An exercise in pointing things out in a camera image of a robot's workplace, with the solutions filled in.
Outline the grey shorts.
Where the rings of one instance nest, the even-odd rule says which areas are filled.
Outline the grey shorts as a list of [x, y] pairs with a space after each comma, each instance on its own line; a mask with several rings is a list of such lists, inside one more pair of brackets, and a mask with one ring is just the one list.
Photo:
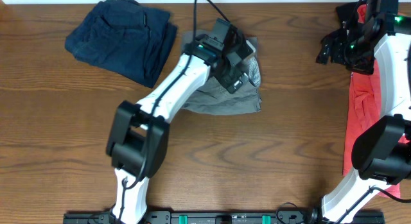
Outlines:
[[183, 104], [182, 109], [199, 114], [229, 116], [250, 114], [261, 111], [261, 74], [257, 56], [254, 55], [239, 65], [241, 71], [247, 73], [245, 80], [235, 93], [229, 93], [216, 78], [212, 77], [205, 85], [198, 88]]

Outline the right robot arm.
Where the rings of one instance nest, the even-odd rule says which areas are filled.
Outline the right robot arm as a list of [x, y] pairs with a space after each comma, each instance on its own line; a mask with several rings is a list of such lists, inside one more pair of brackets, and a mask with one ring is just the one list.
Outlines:
[[322, 39], [317, 63], [344, 65], [364, 75], [379, 71], [378, 121], [354, 142], [352, 168], [306, 216], [306, 223], [382, 223], [363, 206], [410, 178], [410, 18], [399, 0], [359, 0], [337, 8], [341, 27]]

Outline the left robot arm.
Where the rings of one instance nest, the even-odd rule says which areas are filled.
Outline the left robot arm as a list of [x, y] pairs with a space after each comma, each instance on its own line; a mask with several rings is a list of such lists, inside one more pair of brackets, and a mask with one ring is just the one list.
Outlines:
[[210, 77], [235, 93], [248, 78], [237, 66], [255, 52], [241, 30], [217, 19], [211, 33], [193, 35], [175, 68], [154, 91], [137, 103], [118, 106], [106, 149], [118, 181], [111, 210], [115, 223], [143, 219], [148, 182], [164, 161], [170, 123], [190, 95]]

